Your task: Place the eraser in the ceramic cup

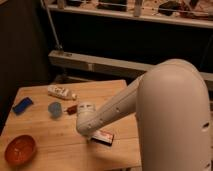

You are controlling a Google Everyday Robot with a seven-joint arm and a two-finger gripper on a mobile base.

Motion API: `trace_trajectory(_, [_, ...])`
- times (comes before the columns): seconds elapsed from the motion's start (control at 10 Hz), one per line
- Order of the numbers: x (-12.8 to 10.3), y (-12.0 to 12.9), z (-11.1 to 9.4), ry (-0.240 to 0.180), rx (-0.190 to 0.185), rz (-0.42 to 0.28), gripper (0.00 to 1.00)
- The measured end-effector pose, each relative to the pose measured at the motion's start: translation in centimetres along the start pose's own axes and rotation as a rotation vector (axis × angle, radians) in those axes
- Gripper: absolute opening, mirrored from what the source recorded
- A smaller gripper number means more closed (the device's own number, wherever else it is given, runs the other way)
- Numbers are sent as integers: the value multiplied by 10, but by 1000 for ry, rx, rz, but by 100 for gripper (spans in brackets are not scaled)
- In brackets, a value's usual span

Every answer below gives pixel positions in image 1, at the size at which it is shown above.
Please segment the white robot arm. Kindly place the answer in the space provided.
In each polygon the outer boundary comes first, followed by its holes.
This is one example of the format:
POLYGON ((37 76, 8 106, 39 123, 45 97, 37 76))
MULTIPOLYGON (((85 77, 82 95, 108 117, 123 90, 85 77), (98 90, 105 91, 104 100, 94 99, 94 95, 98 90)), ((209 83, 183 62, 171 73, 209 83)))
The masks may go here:
POLYGON ((102 107, 79 104, 76 130, 90 137, 131 113, 136 114, 143 171, 211 171, 209 94, 193 64, 166 60, 102 107))

